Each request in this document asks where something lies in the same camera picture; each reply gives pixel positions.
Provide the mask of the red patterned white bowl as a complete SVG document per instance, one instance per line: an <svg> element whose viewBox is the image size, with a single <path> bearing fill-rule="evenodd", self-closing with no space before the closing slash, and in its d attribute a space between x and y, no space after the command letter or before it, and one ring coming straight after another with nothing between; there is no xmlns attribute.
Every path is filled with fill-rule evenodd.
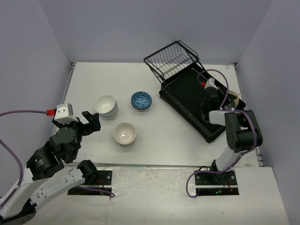
<svg viewBox="0 0 300 225"><path fill-rule="evenodd" d="M152 105L152 97L145 91L135 92L131 96L131 105L140 111L147 110Z"/></svg>

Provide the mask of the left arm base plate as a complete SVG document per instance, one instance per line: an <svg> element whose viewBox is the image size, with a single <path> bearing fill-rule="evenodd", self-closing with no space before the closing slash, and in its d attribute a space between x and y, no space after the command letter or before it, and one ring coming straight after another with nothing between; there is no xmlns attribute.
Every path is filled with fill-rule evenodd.
<svg viewBox="0 0 300 225"><path fill-rule="evenodd" d="M112 195L112 170L98 170L97 176L93 181L81 184L80 187L74 187L68 190L67 195L79 195L79 196L108 196Z"/></svg>

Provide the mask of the light blue ribbed bowl front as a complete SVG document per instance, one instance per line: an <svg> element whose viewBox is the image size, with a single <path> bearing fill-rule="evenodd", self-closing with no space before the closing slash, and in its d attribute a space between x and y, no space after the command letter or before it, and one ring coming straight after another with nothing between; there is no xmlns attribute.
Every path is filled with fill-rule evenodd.
<svg viewBox="0 0 300 225"><path fill-rule="evenodd" d="M118 104L116 101L114 102L107 102L107 103L100 103L98 106L98 113L102 117L111 117L113 116L118 109Z"/></svg>

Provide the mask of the black wire dish rack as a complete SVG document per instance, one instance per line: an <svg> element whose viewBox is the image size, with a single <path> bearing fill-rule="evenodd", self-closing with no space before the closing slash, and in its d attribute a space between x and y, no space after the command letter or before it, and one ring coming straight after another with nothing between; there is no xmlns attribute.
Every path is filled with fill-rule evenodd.
<svg viewBox="0 0 300 225"><path fill-rule="evenodd" d="M160 98L192 125L207 143L224 132L224 126L209 124L204 119L204 110L211 107L200 83L212 76L205 71L194 50L180 40L174 41L143 61L161 83Z"/></svg>

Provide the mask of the beige leaf pattern bowl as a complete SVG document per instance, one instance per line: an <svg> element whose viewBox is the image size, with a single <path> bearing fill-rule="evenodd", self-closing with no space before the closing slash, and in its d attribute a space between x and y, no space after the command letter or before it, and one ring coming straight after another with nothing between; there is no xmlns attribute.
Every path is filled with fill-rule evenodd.
<svg viewBox="0 0 300 225"><path fill-rule="evenodd" d="M121 123L117 125L113 131L114 139L118 137L131 137L131 136L134 137L137 136L137 131L131 123L127 123L127 122Z"/></svg>

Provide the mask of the orange flower beige bowl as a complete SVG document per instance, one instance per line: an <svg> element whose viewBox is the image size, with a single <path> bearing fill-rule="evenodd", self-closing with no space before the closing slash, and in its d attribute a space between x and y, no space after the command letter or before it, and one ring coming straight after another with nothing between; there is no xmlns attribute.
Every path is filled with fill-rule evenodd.
<svg viewBox="0 0 300 225"><path fill-rule="evenodd" d="M135 142L136 137L131 136L131 137L118 137L115 139L118 145L122 147L128 147L132 145Z"/></svg>

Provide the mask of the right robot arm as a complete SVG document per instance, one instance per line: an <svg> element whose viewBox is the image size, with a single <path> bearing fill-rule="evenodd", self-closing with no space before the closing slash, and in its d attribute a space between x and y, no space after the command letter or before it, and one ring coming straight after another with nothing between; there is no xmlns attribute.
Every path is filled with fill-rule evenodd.
<svg viewBox="0 0 300 225"><path fill-rule="evenodd" d="M209 179L214 184L224 181L226 174L233 170L240 159L263 142L254 112L238 109L238 104L237 96L223 94L218 87L204 89L202 119L206 123L223 126L227 141L225 150L212 162L208 171Z"/></svg>

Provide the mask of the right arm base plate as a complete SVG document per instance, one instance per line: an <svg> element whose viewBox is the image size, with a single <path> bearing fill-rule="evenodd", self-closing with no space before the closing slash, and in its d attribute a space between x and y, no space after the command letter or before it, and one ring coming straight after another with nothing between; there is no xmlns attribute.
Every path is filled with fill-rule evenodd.
<svg viewBox="0 0 300 225"><path fill-rule="evenodd" d="M239 195L234 170L223 174L199 173L195 175L196 196Z"/></svg>

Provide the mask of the beige floral bowl back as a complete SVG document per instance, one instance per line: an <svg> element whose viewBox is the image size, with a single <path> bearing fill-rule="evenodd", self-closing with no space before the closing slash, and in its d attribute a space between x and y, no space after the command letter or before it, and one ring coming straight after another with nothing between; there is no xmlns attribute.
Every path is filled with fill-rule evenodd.
<svg viewBox="0 0 300 225"><path fill-rule="evenodd" d="M225 103L223 104L222 108L223 109L235 109L237 108L238 104L239 104L239 96L236 92L233 92L233 91L229 91L228 92L228 95L226 97L226 101Z"/></svg>

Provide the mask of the light blue ribbed bowl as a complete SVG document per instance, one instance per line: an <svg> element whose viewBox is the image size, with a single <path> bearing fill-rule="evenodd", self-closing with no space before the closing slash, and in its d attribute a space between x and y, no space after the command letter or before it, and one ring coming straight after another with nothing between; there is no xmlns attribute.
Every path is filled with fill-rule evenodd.
<svg viewBox="0 0 300 225"><path fill-rule="evenodd" d="M109 115L116 108L117 101L111 95L101 96L96 100L94 104L94 109L100 115Z"/></svg>
<svg viewBox="0 0 300 225"><path fill-rule="evenodd" d="M107 102L107 103L100 103L98 106L98 113L102 117L111 117L113 116L118 109L118 104L116 101L114 102Z"/></svg>
<svg viewBox="0 0 300 225"><path fill-rule="evenodd" d="M118 108L115 108L115 110L112 112L111 115L105 116L105 115L102 115L102 114L101 114L100 117L103 118L104 120L111 120L111 119L113 119L113 118L116 117L118 111L119 111L119 109L118 109Z"/></svg>

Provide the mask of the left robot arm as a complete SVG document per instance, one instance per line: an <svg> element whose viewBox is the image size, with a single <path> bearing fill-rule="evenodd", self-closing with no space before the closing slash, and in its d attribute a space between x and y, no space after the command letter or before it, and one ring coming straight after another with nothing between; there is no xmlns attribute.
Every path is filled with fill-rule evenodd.
<svg viewBox="0 0 300 225"><path fill-rule="evenodd" d="M97 169L90 160L83 160L62 180L50 187L41 187L54 174L72 163L81 148L84 136L100 131L99 114L82 112L88 121L83 124L78 117L66 117L66 122L53 119L58 128L45 145L34 152L21 169L20 178L9 193L0 199L0 223L2 225L25 224L36 212L52 199L83 183L97 180Z"/></svg>

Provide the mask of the light blue ribbed bowl back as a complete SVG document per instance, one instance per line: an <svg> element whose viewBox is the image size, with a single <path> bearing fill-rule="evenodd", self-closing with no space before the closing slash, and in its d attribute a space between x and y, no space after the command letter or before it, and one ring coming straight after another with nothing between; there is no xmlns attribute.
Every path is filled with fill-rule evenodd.
<svg viewBox="0 0 300 225"><path fill-rule="evenodd" d="M111 95L101 96L96 100L94 104L94 109L100 115L109 115L116 108L117 101Z"/></svg>

